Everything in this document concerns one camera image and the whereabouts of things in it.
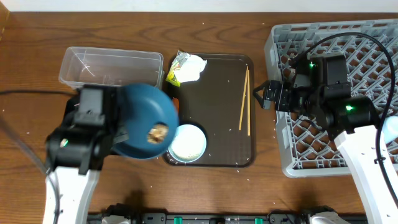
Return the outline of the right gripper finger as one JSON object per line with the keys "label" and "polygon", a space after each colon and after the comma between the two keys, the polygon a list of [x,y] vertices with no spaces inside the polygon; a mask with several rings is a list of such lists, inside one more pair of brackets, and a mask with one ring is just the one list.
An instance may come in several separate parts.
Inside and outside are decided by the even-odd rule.
{"label": "right gripper finger", "polygon": [[269,84],[270,84],[270,81],[269,81],[269,80],[265,81],[264,83],[262,83],[262,84],[260,84],[259,86],[255,87],[255,88],[253,89],[253,93],[257,93],[257,92],[259,92],[259,91],[261,91],[261,90],[268,89],[268,88],[269,88]]}
{"label": "right gripper finger", "polygon": [[258,94],[258,92],[253,92],[253,97],[257,100],[257,102],[259,103],[260,107],[263,108],[264,107],[264,99],[261,95]]}

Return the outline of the wooden chopstick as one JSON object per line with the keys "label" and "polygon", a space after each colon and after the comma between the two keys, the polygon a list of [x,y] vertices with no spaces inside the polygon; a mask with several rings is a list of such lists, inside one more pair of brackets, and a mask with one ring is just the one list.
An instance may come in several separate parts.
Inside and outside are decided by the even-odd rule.
{"label": "wooden chopstick", "polygon": [[247,124],[247,127],[248,127],[248,130],[247,130],[247,134],[248,134],[248,136],[250,136],[251,135],[251,102],[250,102],[250,100],[251,100],[251,96],[250,96],[250,71],[249,71],[249,67],[247,68],[247,72],[246,72],[246,76],[247,76],[247,94],[246,94],[246,97],[247,97],[247,109],[248,109],[248,114],[247,114],[247,122],[248,122],[248,124]]}
{"label": "wooden chopstick", "polygon": [[242,128],[244,104],[245,104],[245,98],[246,98],[246,88],[247,88],[247,83],[248,83],[248,73],[249,73],[249,67],[246,66],[245,79],[244,79],[244,88],[243,88],[243,95],[242,95],[242,102],[241,102],[241,111],[240,111],[240,116],[239,116],[239,126],[238,126],[238,130],[239,131]]}

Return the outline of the white napkin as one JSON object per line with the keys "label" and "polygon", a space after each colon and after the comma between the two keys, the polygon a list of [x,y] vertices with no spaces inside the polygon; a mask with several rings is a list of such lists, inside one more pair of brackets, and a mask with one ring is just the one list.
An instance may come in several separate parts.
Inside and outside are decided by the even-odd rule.
{"label": "white napkin", "polygon": [[207,60],[203,60],[197,55],[189,55],[187,60],[182,63],[180,68],[174,72],[178,82],[194,82],[199,80],[200,73],[204,71]]}

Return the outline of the yellow green snack wrapper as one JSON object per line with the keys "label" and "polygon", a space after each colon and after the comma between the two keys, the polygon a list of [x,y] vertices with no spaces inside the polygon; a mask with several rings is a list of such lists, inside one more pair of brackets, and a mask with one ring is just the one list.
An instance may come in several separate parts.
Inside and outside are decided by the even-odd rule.
{"label": "yellow green snack wrapper", "polygon": [[179,71],[182,65],[188,60],[190,57],[189,53],[178,51],[172,64],[170,70],[165,78],[165,80],[171,83],[174,86],[180,87],[180,81],[178,81],[176,72]]}

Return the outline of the blue-inside white cup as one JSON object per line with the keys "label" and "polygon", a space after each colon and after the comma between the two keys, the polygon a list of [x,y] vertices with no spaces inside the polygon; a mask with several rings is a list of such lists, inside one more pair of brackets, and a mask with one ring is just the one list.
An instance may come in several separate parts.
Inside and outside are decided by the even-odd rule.
{"label": "blue-inside white cup", "polygon": [[389,144],[398,137],[398,117],[390,116],[385,119],[382,132],[385,144]]}

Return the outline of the brown food scrap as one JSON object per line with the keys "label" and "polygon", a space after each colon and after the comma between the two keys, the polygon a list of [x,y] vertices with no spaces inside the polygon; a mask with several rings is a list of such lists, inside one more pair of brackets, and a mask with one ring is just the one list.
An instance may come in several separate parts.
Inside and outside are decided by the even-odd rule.
{"label": "brown food scrap", "polygon": [[164,141],[169,132],[169,127],[165,124],[155,124],[147,133],[147,141],[151,144],[160,144]]}

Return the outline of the large blue bowl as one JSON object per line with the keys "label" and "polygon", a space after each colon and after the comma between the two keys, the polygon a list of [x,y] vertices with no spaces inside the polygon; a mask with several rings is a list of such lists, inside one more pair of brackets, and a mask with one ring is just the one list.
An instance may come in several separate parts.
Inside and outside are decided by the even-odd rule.
{"label": "large blue bowl", "polygon": [[[118,91],[118,106],[121,119],[113,146],[116,154],[152,159],[166,152],[179,126],[177,110],[166,93],[142,83],[122,86]],[[151,144],[147,133],[158,123],[167,125],[169,132],[162,143]]]}

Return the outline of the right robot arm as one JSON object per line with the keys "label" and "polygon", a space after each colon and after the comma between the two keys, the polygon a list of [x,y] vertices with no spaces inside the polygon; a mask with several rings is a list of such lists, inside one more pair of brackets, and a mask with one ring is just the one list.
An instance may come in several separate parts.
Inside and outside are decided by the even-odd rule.
{"label": "right robot arm", "polygon": [[343,155],[369,223],[397,223],[397,172],[382,120],[366,96],[352,96],[344,55],[293,59],[293,82],[268,80],[253,90],[264,108],[313,116]]}

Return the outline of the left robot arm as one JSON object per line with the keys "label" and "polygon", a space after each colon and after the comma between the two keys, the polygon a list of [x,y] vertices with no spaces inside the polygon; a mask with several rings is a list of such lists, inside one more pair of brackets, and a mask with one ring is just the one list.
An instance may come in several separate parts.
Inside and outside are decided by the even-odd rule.
{"label": "left robot arm", "polygon": [[86,223],[104,158],[114,144],[116,87],[84,85],[66,103],[59,127],[45,142],[44,223]]}

